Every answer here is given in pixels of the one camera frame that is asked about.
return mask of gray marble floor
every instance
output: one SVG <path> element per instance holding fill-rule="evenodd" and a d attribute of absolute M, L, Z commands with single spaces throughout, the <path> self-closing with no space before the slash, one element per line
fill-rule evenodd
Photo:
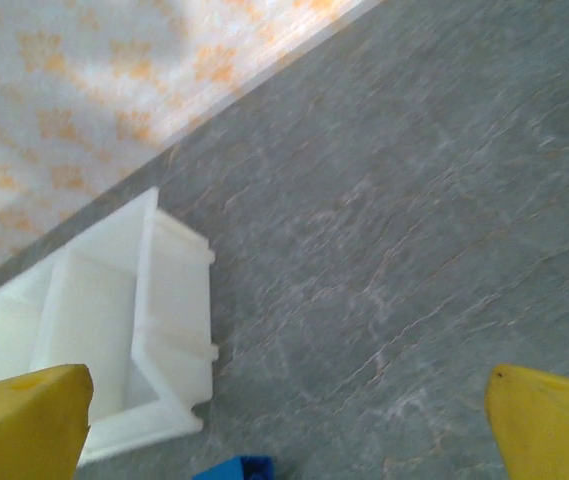
<path fill-rule="evenodd" d="M 0 269 L 151 184 L 217 251 L 198 435 L 79 479 L 504 478 L 490 369 L 569 375 L 569 0 L 393 0 Z"/>

